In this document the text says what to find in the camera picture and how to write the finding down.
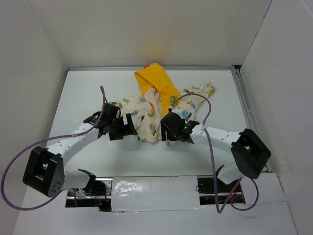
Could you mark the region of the cream yellow dinosaur print jacket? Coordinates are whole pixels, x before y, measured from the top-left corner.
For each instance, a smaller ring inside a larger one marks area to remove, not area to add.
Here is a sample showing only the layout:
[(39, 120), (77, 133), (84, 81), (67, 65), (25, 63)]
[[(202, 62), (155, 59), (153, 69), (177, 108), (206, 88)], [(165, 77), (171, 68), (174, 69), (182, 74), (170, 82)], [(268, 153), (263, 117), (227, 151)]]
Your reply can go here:
[(168, 113), (171, 105), (179, 107), (182, 118), (194, 120), (195, 111), (206, 98), (211, 96), (216, 87), (211, 82), (201, 83), (178, 90), (164, 68), (150, 64), (134, 73), (140, 93), (111, 101), (110, 104), (121, 109), (122, 115), (130, 113), (136, 118), (137, 140), (155, 143), (161, 140), (161, 119)]

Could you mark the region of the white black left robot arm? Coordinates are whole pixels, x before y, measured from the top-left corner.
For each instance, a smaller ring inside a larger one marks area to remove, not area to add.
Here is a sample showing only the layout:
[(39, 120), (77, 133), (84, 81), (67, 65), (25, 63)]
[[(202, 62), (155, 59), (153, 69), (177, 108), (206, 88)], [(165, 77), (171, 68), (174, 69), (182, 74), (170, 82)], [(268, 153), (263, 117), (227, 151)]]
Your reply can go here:
[(65, 166), (84, 147), (103, 135), (109, 135), (111, 141), (136, 136), (132, 115), (122, 115), (119, 107), (106, 103), (101, 112), (85, 119), (69, 137), (62, 137), (46, 148), (35, 147), (30, 153), (23, 183), (49, 198), (72, 188), (92, 195), (96, 191), (96, 176), (82, 168), (72, 171)]

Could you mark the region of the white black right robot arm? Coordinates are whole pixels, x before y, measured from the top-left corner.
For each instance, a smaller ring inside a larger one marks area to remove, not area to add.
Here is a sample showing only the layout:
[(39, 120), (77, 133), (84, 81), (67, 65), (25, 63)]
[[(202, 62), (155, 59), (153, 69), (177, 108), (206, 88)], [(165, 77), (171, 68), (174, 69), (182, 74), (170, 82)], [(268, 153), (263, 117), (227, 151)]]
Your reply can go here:
[(219, 192), (226, 191), (230, 183), (240, 178), (258, 179), (271, 157), (270, 150), (251, 129), (242, 132), (216, 129), (198, 121), (185, 121), (174, 112), (166, 114), (160, 123), (163, 141), (204, 144), (232, 154), (232, 162), (222, 166), (213, 181)]

